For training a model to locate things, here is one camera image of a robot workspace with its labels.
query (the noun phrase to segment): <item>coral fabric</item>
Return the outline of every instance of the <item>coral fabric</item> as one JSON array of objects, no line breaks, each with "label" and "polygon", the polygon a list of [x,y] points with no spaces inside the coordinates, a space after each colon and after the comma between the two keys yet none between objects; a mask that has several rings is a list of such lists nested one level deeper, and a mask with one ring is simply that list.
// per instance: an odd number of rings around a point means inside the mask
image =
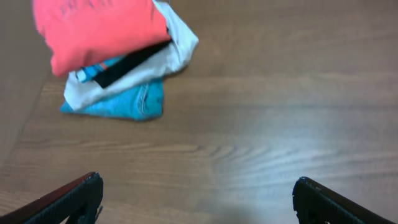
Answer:
[{"label": "coral fabric", "polygon": [[170,40],[152,0],[33,1],[56,76]]}]

